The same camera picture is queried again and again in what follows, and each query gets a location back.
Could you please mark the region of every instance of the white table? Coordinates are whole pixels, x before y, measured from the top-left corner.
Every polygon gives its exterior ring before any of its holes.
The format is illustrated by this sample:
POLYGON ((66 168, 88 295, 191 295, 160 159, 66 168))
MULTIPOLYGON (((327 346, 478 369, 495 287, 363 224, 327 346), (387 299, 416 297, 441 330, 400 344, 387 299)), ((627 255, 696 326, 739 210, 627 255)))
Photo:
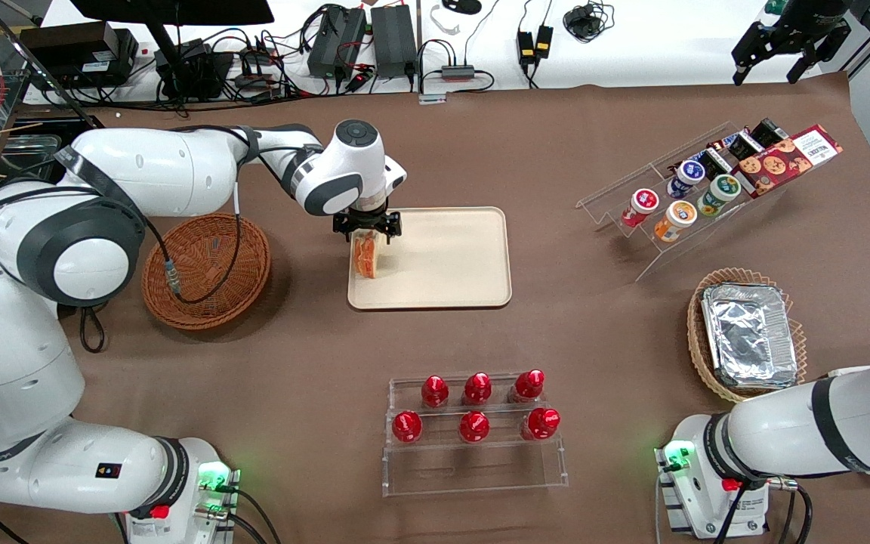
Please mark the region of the white table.
MULTIPOLYGON (((300 28, 308 14, 313 13, 323 0, 268 0, 276 21, 266 25, 243 27, 250 36, 259 36, 267 29, 275 36, 290 34, 300 28)), ((498 0, 496 10, 481 25, 479 32, 469 42, 468 60, 476 69, 493 73, 496 84, 493 89, 524 89, 528 87, 525 76, 517 65, 515 32, 522 17, 523 0, 498 0)), ((453 46, 462 62, 466 38, 472 34, 477 22, 492 6, 492 0, 483 0, 483 11, 476 15, 452 13, 445 9, 435 11, 435 17, 445 28, 459 27, 459 34, 445 34, 431 20, 432 6, 440 0, 407 0, 412 11, 415 33, 418 33, 417 7, 421 6, 422 40, 443 39, 453 46)), ((596 38, 590 44, 580 44, 563 28, 563 15, 581 0, 553 0, 547 23, 554 30, 552 53, 543 60, 535 76, 542 88, 566 88, 595 84, 604 87, 654 86, 654 85, 701 85, 731 84, 734 62, 730 51, 746 31, 756 14, 764 6, 764 0, 617 0, 615 27, 596 38)), ((353 1, 343 5, 356 7, 353 1)), ((545 13, 547 0, 532 0, 529 3, 524 30, 535 35, 545 13)), ((53 0, 42 26, 57 26, 88 21, 73 7, 70 0, 53 0)), ((114 28, 129 28, 140 42, 141 53, 136 66, 142 66, 153 58, 156 45, 142 24, 111 23, 114 28)), ((175 27, 167 26, 170 35, 175 27)), ((220 27, 183 26, 180 37, 184 41, 206 38, 220 27)), ((296 36, 288 42, 296 45, 296 36)), ((218 51, 237 51, 241 44, 224 41, 218 51)), ((362 48, 359 62, 372 63, 372 46, 362 48)), ((781 55, 756 66, 747 79, 748 83, 784 82, 795 55, 781 55)), ((445 64, 445 52, 436 45, 425 48, 424 68, 428 72, 445 64)), ((311 77, 307 58, 291 55, 286 63, 288 76, 301 88, 311 93, 324 89, 324 80, 311 77)), ((815 68, 808 76, 818 75, 815 68)), ((113 100, 152 100, 159 77, 153 66, 132 77, 131 81, 113 92, 113 100)), ((487 82, 481 79, 470 83, 445 83, 438 75, 426 79, 426 93, 442 93, 466 87, 477 87, 487 82)), ((375 93, 405 92, 409 90, 407 79, 379 80, 375 93)), ((96 96, 94 91, 83 91, 96 96)), ((369 92, 366 85, 359 94, 369 92)), ((25 102, 45 104, 38 90, 30 89, 25 102)))

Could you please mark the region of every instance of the red bottle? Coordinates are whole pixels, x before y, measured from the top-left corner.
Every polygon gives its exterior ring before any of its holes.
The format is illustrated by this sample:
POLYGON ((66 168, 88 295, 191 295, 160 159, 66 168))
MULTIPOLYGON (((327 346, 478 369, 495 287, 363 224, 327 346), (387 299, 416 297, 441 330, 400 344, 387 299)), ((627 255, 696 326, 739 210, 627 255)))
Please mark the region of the red bottle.
POLYGON ((553 409, 538 407, 522 420, 523 440, 546 440, 556 434, 559 427, 559 413, 553 409))
POLYGON ((508 399, 510 403, 531 403, 538 399, 542 394, 542 382, 545 382, 546 375, 542 374, 540 369, 531 369, 528 372, 522 372, 519 378, 515 379, 515 383, 508 390, 508 399))
POLYGON ((469 444, 482 441, 489 436, 489 418, 476 410, 466 413, 458 423, 458 436, 469 444))
POLYGON ((439 376, 428 376, 421 385, 421 402, 428 407, 438 407, 449 398, 449 385, 439 376))
POLYGON ((391 434, 397 440, 410 444, 421 438, 421 417, 414 411, 403 411, 391 420, 391 434))
POLYGON ((484 405, 492 396, 492 380, 485 372, 476 372, 465 382, 463 405, 484 405))

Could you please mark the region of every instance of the green indicator light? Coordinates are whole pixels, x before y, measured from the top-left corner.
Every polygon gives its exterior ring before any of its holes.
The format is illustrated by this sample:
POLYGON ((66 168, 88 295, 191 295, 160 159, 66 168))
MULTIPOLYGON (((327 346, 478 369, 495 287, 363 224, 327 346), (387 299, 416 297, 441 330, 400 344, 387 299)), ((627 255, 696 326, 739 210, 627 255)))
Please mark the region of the green indicator light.
POLYGON ((230 468, 220 461, 204 462, 203 465, 200 465, 197 473, 197 481, 200 482, 200 486, 210 489, 227 484, 228 478, 230 478, 230 468))

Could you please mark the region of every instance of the blue lid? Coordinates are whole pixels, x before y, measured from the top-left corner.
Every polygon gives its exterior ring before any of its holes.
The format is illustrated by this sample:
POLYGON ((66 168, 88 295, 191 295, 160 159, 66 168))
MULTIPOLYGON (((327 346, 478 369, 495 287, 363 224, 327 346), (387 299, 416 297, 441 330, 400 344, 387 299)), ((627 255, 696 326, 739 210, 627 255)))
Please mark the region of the blue lid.
POLYGON ((683 161, 680 164, 680 170, 683 172, 683 175, 686 175, 689 179, 695 181, 704 179, 704 165, 701 165, 700 162, 683 161))

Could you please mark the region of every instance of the acrylic display stand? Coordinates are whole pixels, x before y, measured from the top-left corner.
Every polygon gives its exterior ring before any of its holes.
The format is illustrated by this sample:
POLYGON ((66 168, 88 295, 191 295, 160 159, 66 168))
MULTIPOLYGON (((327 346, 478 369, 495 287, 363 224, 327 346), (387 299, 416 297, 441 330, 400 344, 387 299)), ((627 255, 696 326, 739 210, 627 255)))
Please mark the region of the acrylic display stand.
POLYGON ((545 396, 534 403, 505 403, 518 375, 489 375, 492 396, 481 406, 461 402, 469 375, 442 376, 449 399, 437 409, 421 402, 424 379, 391 380, 384 417, 382 496, 569 486, 562 435, 549 440, 521 437, 523 419, 536 407, 549 407, 545 396), (391 420, 403 410, 421 417, 421 438, 413 444, 391 434, 391 420), (466 444, 458 436, 459 419, 469 410, 479 410, 489 419, 488 437, 479 444, 466 444))
MULTIPOLYGON (((697 214, 697 221, 694 221, 693 226, 686 228, 686 230, 682 230, 680 232, 680 237, 674 242, 663 242, 653 233, 653 227, 655 227, 656 222, 662 219, 666 213, 667 206, 670 206, 670 203, 674 201, 672 197, 667 195, 666 190, 667 182, 671 177, 673 177, 673 172, 671 172, 669 166, 681 161, 686 161, 686 159, 689 159, 698 152, 703 151, 705 146, 710 142, 727 138, 729 135, 738 133, 738 131, 739 128, 733 123, 724 123, 721 126, 708 131, 707 134, 702 134, 700 138, 688 141, 673 152, 656 159, 649 165, 631 173, 631 175, 626 176, 603 190, 598 190, 598 192, 593 193, 593 195, 587 196, 576 203, 577 209, 583 208, 586 210, 586 212, 590 214, 590 217, 593 218, 593 221, 600 224, 600 226, 604 226, 605 224, 608 224, 607 221, 611 221, 617 226, 617 228, 619 228, 619 231, 622 232, 624 237, 629 238, 633 235, 636 235, 639 238, 646 237, 646 240, 649 240, 649 243, 656 248, 656 256, 646 265, 643 272, 637 276, 637 282, 639 282, 643 276, 655 272, 663 265, 679 258, 680 255, 686 254, 686 252, 696 248, 698 245, 704 243, 704 241, 707 241, 707 238, 714 235, 714 232, 719 228, 719 226, 729 223, 729 220, 732 218, 738 217, 741 214, 752 213, 754 210, 760 208, 773 206, 773 203, 784 195, 784 192, 787 190, 786 187, 777 188, 773 190, 773 192, 761 196, 760 199, 752 199, 747 195, 745 190, 742 190, 740 195, 736 197, 734 201, 728 202, 716 217, 707 217, 704 214, 697 214), (626 210, 626 207, 629 206, 629 201, 631 201, 631 197, 635 190, 643 188, 653 189, 656 192, 656 195, 659 195, 659 206, 657 206, 655 212, 650 214, 643 223, 639 224, 639 226, 635 228, 628 227, 626 224, 622 223, 622 213, 626 210)), ((730 165, 736 165, 736 158, 727 151, 726 147, 720 151, 720 155, 724 159, 727 159, 727 162, 730 165)), ((707 190, 708 184, 710 184, 710 181, 704 179, 704 181, 698 183, 698 185, 683 199, 690 201, 696 206, 697 199, 707 190)))

